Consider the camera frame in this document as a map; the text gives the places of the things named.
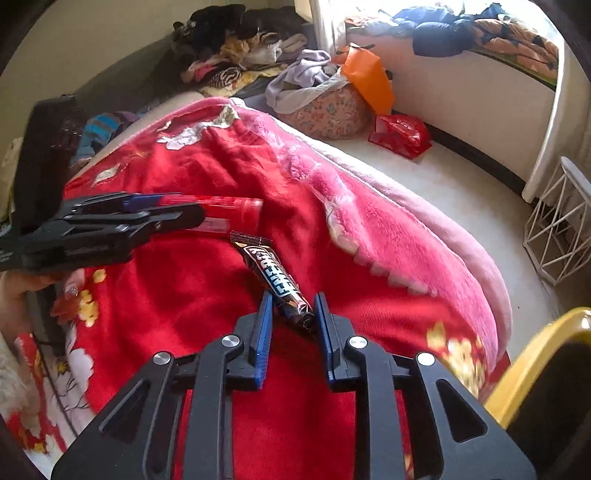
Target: metal screw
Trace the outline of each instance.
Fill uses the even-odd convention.
[[[166,365],[170,362],[171,356],[168,352],[158,352],[152,359],[156,365]]]
[[[222,345],[227,347],[233,347],[240,343],[240,337],[236,335],[226,335],[222,338]]]
[[[425,367],[430,367],[435,363],[435,357],[428,352],[421,352],[417,355],[417,362]]]
[[[351,337],[349,339],[349,345],[353,348],[365,348],[368,345],[368,341],[363,337]]]

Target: red plastic bag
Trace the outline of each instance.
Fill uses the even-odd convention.
[[[423,121],[401,114],[376,117],[369,141],[410,160],[431,147],[431,135]]]

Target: curtain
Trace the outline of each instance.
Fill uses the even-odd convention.
[[[355,10],[349,0],[310,0],[311,16],[314,22],[316,43],[319,50],[334,55],[343,48],[347,41],[345,35],[345,18]]]

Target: bed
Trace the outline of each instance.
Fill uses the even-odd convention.
[[[372,167],[241,100],[186,93],[116,137],[64,195],[123,190],[262,199],[259,234],[304,296],[325,292],[356,331],[387,351],[436,354],[486,397],[511,334],[502,277],[463,228]],[[84,276],[66,358],[42,368],[32,340],[20,340],[38,401],[10,426],[50,463],[155,351],[198,351],[255,311],[262,294],[229,242],[193,231],[155,238],[131,262]],[[344,455],[353,445],[352,397],[328,399],[314,342],[280,320],[272,345],[265,389],[235,406],[236,475],[271,478],[287,468],[345,478],[351,464],[323,459],[353,458]],[[302,423],[310,412],[323,421]],[[253,455],[270,439],[278,445],[271,458]],[[309,462],[322,467],[305,473]]]

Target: blue cloth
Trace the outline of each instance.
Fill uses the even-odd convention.
[[[444,7],[411,7],[405,8],[392,17],[395,22],[410,20],[416,24],[425,22],[439,22],[452,24],[457,20],[457,17]]]
[[[74,164],[81,158],[94,157],[113,137],[120,134],[139,117],[130,112],[102,113],[87,121],[76,153]]]
[[[458,20],[452,25],[424,22],[413,32],[413,51],[420,57],[453,57],[472,48],[472,22]]]

